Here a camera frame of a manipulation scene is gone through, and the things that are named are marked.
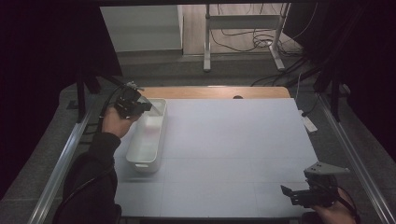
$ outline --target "black sweater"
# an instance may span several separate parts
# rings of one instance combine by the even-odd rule
[[[114,203],[117,175],[113,155],[119,145],[120,139],[112,133],[98,133],[93,137],[88,152],[76,158],[67,174],[64,204],[58,207],[53,223],[117,222],[120,207]],[[90,180],[90,184],[76,192]]]

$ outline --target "person's left hand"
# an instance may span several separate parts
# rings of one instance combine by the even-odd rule
[[[107,109],[103,119],[102,133],[113,133],[118,138],[122,138],[128,133],[131,125],[139,118],[140,116],[132,116],[128,119],[122,119],[117,110],[114,107],[110,107]]]

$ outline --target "rectangular container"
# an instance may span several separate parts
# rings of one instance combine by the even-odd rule
[[[161,166],[167,113],[164,99],[149,100],[160,114],[152,107],[136,122],[126,160],[138,172],[154,173]]]

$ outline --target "person's right hand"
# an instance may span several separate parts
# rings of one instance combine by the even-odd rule
[[[343,190],[338,189],[338,193],[345,201],[352,204]],[[318,213],[325,224],[356,224],[355,218],[349,210],[338,201],[330,207],[315,205],[312,206],[312,209]]]
[[[118,138],[122,138],[128,133],[131,125],[139,118],[140,116],[132,116],[128,119],[122,119],[117,110],[114,107],[110,107],[107,109],[103,119],[102,133],[113,133]]]

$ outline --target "aluminum rail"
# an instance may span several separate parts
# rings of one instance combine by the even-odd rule
[[[59,157],[59,160],[56,163],[51,176],[49,177],[46,187],[41,193],[41,196],[35,206],[35,210],[29,218],[28,223],[43,223],[46,219],[56,192],[58,191],[58,188],[64,179],[67,167],[73,158],[73,154],[78,145],[79,139],[81,138],[82,133],[84,132],[84,129],[92,114],[92,107],[96,101],[96,98],[96,95],[90,95],[88,97],[87,105],[89,109],[87,110],[87,113],[85,114],[81,123],[77,123],[73,128],[73,131],[71,132],[69,139],[64,146],[64,150],[62,151],[62,154]]]
[[[324,113],[326,114],[327,119],[329,120],[332,128],[337,135],[340,143],[342,144],[346,156],[348,157],[355,173],[362,183],[367,195],[369,196],[376,212],[378,213],[379,218],[384,224],[394,224],[396,223],[394,215],[392,211],[389,209],[389,205],[382,195],[381,191],[378,188],[378,185],[374,182],[373,178],[368,173],[366,167],[364,166],[359,154],[347,136],[346,131],[344,130],[342,124],[337,122],[335,118],[332,116],[332,112],[330,111],[329,102],[319,96],[319,100],[322,104],[322,108]]]

